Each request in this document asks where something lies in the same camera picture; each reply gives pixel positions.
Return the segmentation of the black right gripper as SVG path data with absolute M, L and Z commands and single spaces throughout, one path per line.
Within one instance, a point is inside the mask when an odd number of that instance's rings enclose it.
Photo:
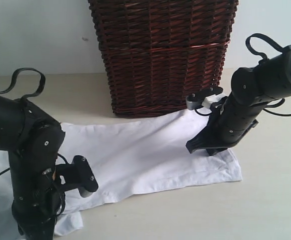
M 209 156 L 231 148 L 253 128 L 258 116 L 255 107 L 224 107 L 222 114 L 204 133 L 200 132 L 186 143 L 190 154 L 206 150 Z

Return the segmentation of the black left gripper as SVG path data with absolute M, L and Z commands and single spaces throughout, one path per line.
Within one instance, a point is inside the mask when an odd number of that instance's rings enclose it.
M 52 187 L 41 202 L 14 200 L 11 211 L 18 233 L 25 240 L 52 240 L 57 218 L 65 209 L 65 193 Z

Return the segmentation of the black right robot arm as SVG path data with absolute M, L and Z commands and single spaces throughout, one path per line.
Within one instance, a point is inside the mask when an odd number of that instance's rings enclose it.
M 238 68 L 229 95 L 214 86 L 186 97 L 189 110 L 211 111 L 207 125 L 186 143 L 187 150 L 206 150 L 213 156 L 236 146 L 258 124 L 257 116 L 270 102 L 287 97 L 291 97 L 291 45 L 255 67 Z

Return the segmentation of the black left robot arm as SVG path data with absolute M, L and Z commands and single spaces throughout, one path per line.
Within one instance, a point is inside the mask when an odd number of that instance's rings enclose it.
M 51 240 L 59 210 L 65 207 L 55 179 L 65 133 L 30 97 L 11 100 L 0 92 L 0 151 L 8 153 L 11 211 L 19 233 L 28 240 Z

